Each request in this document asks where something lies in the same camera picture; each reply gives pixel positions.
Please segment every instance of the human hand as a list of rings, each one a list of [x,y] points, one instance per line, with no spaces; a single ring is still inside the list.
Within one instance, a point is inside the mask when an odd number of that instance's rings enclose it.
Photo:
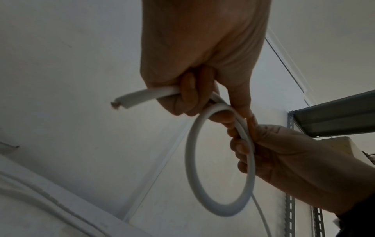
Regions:
[[[375,169],[300,132],[276,125],[249,124],[255,142],[256,174],[314,207],[342,214],[375,193]],[[246,173],[246,142],[235,129],[230,147]]]
[[[205,106],[215,81],[231,105],[250,113],[250,76],[266,32],[270,0],[143,0],[141,75],[147,87],[180,84],[181,94],[159,100],[175,115]],[[211,120],[233,123],[220,112]]]

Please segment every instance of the black sleeve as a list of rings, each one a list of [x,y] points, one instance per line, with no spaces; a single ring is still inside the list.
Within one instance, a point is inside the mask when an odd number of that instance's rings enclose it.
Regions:
[[[341,231],[336,237],[375,236],[375,194],[337,216]]]

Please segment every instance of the white ceiling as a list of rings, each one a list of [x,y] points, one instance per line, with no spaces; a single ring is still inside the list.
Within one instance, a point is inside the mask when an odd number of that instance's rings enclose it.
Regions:
[[[274,0],[268,39],[306,99],[323,103],[375,89],[375,1]]]

